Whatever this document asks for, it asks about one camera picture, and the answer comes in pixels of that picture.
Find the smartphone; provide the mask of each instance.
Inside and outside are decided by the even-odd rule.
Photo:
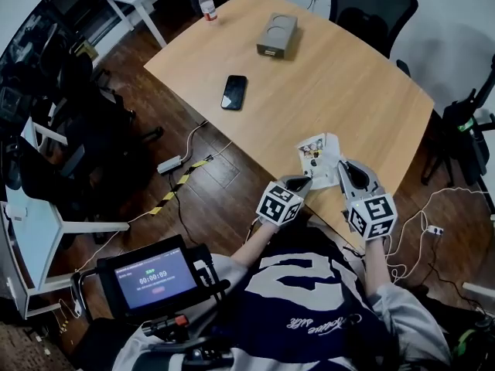
[[[246,76],[229,76],[220,106],[225,110],[240,110],[247,85],[248,79]]]

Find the water bottle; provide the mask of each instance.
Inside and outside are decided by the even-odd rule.
[[[213,0],[199,0],[201,11],[204,14],[205,19],[208,22],[217,20],[217,10],[215,9],[215,3]]]

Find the wooden floor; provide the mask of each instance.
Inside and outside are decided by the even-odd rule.
[[[173,7],[168,7],[165,2],[153,15],[153,20],[167,42],[195,21],[192,12],[188,11],[187,0],[173,1]],[[175,16],[161,16],[167,12],[174,12]],[[126,108],[137,112],[138,129],[147,131],[156,125],[164,128],[163,137],[150,146],[155,164],[178,154],[184,155],[187,135],[196,126],[195,121],[177,103],[170,91],[143,68],[158,51],[156,41],[141,25],[128,34],[101,64],[111,71],[111,87],[123,96]],[[186,166],[175,172],[175,180],[192,163],[220,151],[228,142],[211,125],[199,129],[193,138],[193,157]],[[444,168],[440,169],[429,186],[420,183],[425,158],[426,148],[420,145],[395,194],[400,217],[394,235],[394,247],[397,246],[402,223],[425,205],[432,192],[444,188],[447,183]],[[466,187],[455,163],[454,171],[456,184]],[[242,244],[269,180],[271,176],[235,145],[231,145],[210,164],[198,168],[179,192],[184,223],[192,238],[198,243],[207,243],[212,253],[232,254]],[[169,189],[168,180],[154,174],[148,188],[134,194],[122,207],[121,219],[127,221],[152,209]],[[445,232],[441,239],[431,235],[424,236],[421,262],[410,278],[403,281],[404,284],[414,286],[422,282],[429,271],[428,262],[432,259],[431,249],[436,240],[441,240],[436,267],[442,278],[455,281],[459,287],[463,281],[474,279],[488,252],[493,234],[490,212],[483,196],[460,191],[443,192],[434,197],[427,215],[429,223],[442,227]],[[420,232],[420,220],[417,217],[406,226],[401,249],[389,261],[411,268],[418,259]],[[159,215],[145,216],[133,223],[130,231],[119,233],[97,256],[114,256],[177,233],[182,234],[186,241],[189,240],[178,218],[177,201],[173,200]],[[73,271],[98,248],[91,237],[78,237],[69,250],[59,250],[50,274]],[[456,295],[454,288],[450,284],[439,282],[434,273],[430,274],[425,283],[430,287],[432,297],[451,305],[468,307]],[[93,315],[110,317],[97,279],[86,284],[85,291]],[[60,296],[70,303],[68,291],[61,292]],[[72,351],[86,328],[87,324],[83,320],[70,321],[68,332],[61,339],[66,352]]]

